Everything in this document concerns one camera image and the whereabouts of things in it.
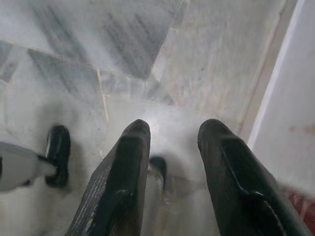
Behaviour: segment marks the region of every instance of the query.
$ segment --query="white marble floor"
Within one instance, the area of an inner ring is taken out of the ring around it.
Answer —
[[[39,179],[1,194],[1,233],[63,235],[93,170],[141,118],[173,183],[159,235],[219,235],[197,132],[208,118],[239,132],[284,4],[1,1],[0,141],[43,153],[55,123],[73,140],[68,190]]]

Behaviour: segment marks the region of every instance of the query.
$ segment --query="black rubber foot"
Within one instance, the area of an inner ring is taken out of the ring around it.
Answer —
[[[47,137],[46,157],[57,167],[54,176],[46,176],[46,184],[62,188],[68,182],[68,160],[70,155],[70,134],[65,126],[52,127]]]
[[[150,165],[162,174],[162,176],[163,176],[163,188],[165,188],[166,171],[167,171],[166,161],[164,160],[163,157],[154,156],[154,157],[150,158]]]

